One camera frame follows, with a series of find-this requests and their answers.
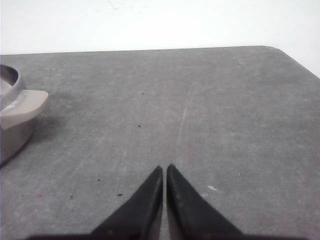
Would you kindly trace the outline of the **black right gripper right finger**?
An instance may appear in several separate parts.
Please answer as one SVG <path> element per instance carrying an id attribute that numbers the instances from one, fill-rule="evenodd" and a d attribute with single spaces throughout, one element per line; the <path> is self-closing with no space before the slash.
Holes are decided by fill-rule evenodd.
<path id="1" fill-rule="evenodd" d="M 184 239 L 220 240 L 244 236 L 195 190 L 174 164 L 167 168 L 166 192 Z"/>

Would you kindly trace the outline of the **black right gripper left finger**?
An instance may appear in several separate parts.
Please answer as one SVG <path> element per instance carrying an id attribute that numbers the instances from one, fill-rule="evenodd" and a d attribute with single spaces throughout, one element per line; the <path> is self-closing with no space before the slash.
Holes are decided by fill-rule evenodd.
<path id="1" fill-rule="evenodd" d="M 163 200 L 163 169 L 157 166 L 134 194 L 90 234 L 101 240 L 145 240 Z"/>

